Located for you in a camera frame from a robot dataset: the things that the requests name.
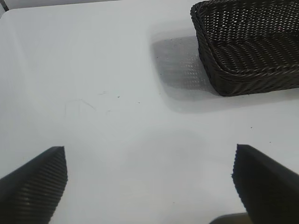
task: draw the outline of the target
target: dark object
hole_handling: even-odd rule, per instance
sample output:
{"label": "dark object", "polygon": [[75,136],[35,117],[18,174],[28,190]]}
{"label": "dark object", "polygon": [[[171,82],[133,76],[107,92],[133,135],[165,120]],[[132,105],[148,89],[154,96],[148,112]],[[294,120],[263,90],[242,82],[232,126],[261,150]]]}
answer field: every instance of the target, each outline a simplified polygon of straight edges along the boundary
{"label": "dark object", "polygon": [[66,182],[64,147],[52,147],[0,180],[0,223],[47,224]]}
{"label": "dark object", "polygon": [[194,5],[199,56],[222,96],[299,87],[297,0],[211,0]]}
{"label": "dark object", "polygon": [[252,224],[247,213],[221,216],[210,224]]}
{"label": "dark object", "polygon": [[255,148],[238,145],[233,180],[254,224],[299,223],[299,176]]}
{"label": "dark object", "polygon": [[6,12],[9,10],[4,0],[0,0],[0,4],[2,5],[2,7]]}

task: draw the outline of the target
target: dark brown wicker basket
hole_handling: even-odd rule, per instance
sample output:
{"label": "dark brown wicker basket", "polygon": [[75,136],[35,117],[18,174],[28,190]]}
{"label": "dark brown wicker basket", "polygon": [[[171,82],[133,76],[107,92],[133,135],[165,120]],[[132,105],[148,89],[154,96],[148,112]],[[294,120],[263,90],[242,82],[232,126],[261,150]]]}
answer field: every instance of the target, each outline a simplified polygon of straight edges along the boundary
{"label": "dark brown wicker basket", "polygon": [[191,16],[200,59],[222,96],[299,87],[298,0],[210,0]]}

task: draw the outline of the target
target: basket rim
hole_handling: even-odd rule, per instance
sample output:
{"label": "basket rim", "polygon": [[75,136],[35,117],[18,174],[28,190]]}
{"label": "basket rim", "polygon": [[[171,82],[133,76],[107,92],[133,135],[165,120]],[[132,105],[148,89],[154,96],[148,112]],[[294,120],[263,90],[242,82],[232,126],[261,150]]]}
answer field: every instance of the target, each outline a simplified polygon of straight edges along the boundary
{"label": "basket rim", "polygon": [[[243,0],[244,2],[253,2],[253,0]],[[295,64],[287,64],[287,65],[280,65],[280,66],[267,66],[264,68],[258,68],[258,69],[247,69],[247,70],[231,70],[226,65],[224,65],[218,55],[216,54],[214,50],[214,46],[211,43],[211,41],[208,38],[207,31],[203,25],[203,21],[201,17],[198,15],[200,9],[203,6],[206,5],[215,5],[215,4],[226,4],[230,2],[240,2],[239,0],[206,0],[199,2],[192,6],[191,8],[191,18],[194,24],[194,27],[196,29],[196,32],[201,32],[205,38],[205,42],[207,46],[210,49],[210,53],[212,54],[213,58],[215,59],[217,65],[219,66],[219,69],[228,72],[230,75],[236,76],[238,78],[249,78],[250,77],[258,77],[259,79],[267,78],[268,76],[272,75],[275,76],[275,73],[282,71],[289,71],[290,73],[293,73],[295,71],[298,71],[299,69],[299,63]]]}

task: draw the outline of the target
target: white surface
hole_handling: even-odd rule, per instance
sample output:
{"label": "white surface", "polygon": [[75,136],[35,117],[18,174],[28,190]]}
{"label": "white surface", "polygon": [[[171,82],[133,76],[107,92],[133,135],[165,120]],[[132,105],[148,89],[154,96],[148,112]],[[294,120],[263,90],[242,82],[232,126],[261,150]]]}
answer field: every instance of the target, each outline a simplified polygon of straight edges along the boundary
{"label": "white surface", "polygon": [[64,145],[69,182],[52,224],[207,224],[242,212],[231,179],[237,143],[299,172],[299,90],[214,95],[194,3],[111,1],[1,18],[0,176]]}
{"label": "white surface", "polygon": [[85,2],[99,2],[111,0],[5,0],[9,9],[39,7],[39,6],[54,6]]}

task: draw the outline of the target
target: wicker basket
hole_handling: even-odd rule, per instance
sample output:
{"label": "wicker basket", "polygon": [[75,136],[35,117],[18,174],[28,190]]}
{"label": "wicker basket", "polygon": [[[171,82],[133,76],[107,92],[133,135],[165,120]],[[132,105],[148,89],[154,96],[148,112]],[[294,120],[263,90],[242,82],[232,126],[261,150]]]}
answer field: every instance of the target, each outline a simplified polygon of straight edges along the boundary
{"label": "wicker basket", "polygon": [[298,0],[210,0],[194,5],[191,16],[220,95],[299,87]]}

